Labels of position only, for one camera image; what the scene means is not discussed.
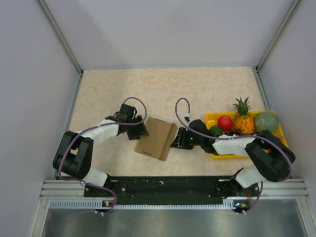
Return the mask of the brown cardboard box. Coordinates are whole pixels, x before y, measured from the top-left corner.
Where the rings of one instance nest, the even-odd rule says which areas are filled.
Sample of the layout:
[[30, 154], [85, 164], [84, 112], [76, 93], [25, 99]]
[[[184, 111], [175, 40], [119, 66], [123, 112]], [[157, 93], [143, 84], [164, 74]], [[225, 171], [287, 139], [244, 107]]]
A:
[[165, 161], [176, 136], [176, 124], [149, 117], [145, 126], [149, 135], [139, 139], [135, 152]]

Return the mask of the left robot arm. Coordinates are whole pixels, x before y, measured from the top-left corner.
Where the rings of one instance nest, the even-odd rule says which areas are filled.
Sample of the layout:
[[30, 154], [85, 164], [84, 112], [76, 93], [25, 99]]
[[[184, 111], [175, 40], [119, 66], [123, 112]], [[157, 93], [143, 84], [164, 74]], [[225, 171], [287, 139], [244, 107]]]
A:
[[137, 114], [135, 107], [127, 104], [122, 104], [113, 116], [104, 118], [91, 128], [80, 132], [65, 132], [53, 160], [53, 168], [58, 174], [69, 175], [70, 180], [95, 185], [96, 192], [106, 196], [111, 192], [112, 184], [107, 181], [108, 174], [91, 166], [93, 149], [123, 133], [127, 134], [129, 140], [149, 135], [142, 116]]

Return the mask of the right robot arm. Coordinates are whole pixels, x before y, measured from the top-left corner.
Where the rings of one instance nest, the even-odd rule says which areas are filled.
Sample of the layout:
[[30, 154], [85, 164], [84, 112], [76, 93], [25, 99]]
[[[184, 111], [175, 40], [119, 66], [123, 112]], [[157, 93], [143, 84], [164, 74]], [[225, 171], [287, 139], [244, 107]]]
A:
[[230, 183], [235, 195], [243, 195], [248, 188], [265, 180], [279, 182], [292, 176], [295, 155], [273, 134], [264, 130], [258, 135], [229, 136], [213, 133], [204, 122], [192, 120], [188, 126], [179, 128], [172, 148], [191, 150], [201, 147], [213, 155], [236, 155], [248, 157], [253, 165], [243, 168], [233, 176]]

